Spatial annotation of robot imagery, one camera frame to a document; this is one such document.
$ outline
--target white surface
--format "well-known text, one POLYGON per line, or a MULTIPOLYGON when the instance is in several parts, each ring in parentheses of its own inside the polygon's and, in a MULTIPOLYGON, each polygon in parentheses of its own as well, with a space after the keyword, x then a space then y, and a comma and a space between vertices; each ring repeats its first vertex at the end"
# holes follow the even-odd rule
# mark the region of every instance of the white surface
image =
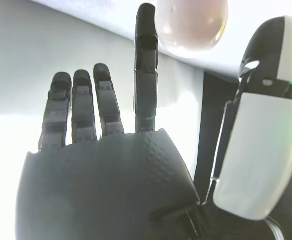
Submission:
POLYGON ((277 79, 292 82, 292 17, 290 16, 285 16, 285 31, 277 79))
MULTIPOLYGON (((0 240, 14 239, 14 201, 27 151, 37 151, 54 74, 109 66, 125 131, 134 130, 134 44, 29 0, 0 0, 0 240)), ((203 72, 159 55, 157 128, 164 128, 192 177, 203 72)))
MULTIPOLYGON (((156 5, 157 2, 157 0, 35 1, 131 40, 134 40, 135 18, 140 4, 152 2, 156 5)), ((229 0, 229 18, 219 43, 211 51, 184 61, 236 76, 243 53, 255 30, 264 21, 282 15, 292 15, 292 0, 229 0)))
POLYGON ((217 44, 227 17, 227 0, 159 0, 156 32, 169 52, 193 58, 217 44))
POLYGON ((213 200, 250 220, 264 219, 292 175, 292 100, 243 93, 213 200))

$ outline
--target round white object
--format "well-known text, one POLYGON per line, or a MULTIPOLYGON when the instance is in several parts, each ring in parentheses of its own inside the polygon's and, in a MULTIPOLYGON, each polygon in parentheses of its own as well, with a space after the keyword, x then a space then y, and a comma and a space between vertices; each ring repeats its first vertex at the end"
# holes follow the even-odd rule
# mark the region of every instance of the round white object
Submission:
POLYGON ((227 0, 158 0, 155 26, 168 51, 192 58, 217 44, 227 17, 227 0))

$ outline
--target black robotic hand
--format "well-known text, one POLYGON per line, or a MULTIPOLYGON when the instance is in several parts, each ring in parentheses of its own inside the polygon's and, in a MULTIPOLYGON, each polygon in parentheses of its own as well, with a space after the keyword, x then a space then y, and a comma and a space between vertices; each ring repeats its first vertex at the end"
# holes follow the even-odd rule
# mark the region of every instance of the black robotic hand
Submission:
POLYGON ((20 178, 17 240, 188 240, 207 235, 186 165, 166 132, 155 131, 154 10, 145 3, 136 19, 136 133, 124 134, 105 64, 93 69, 100 140, 89 73, 77 70, 73 84, 66 72, 53 77, 39 152, 27 154, 20 178), (66 146, 70 105, 73 144, 66 146))

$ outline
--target white egg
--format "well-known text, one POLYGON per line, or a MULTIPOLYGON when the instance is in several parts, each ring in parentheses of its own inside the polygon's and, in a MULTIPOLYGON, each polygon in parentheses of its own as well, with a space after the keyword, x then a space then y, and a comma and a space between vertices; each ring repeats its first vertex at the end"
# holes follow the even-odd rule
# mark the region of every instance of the white egg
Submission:
POLYGON ((192 58, 217 44, 227 17, 227 0, 158 0, 155 26, 168 51, 192 58))

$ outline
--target robotic hand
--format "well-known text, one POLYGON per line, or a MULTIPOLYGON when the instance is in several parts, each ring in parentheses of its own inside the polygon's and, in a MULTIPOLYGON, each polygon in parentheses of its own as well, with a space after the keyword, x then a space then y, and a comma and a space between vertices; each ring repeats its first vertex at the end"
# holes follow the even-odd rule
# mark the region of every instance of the robotic hand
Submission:
MULTIPOLYGON (((20 178, 17 240, 206 239, 200 200, 166 132, 155 130, 157 34, 155 8, 136 19, 136 133, 124 134, 109 69, 93 78, 102 127, 97 141, 89 73, 57 73, 39 139, 20 178), (72 102, 72 141, 65 146, 72 102)), ((292 174, 292 19, 262 24, 239 71, 234 101, 225 106, 206 201, 260 220, 278 202, 292 174), (247 63, 259 61, 254 69, 247 63)), ((277 231, 273 223, 272 230, 277 231)))

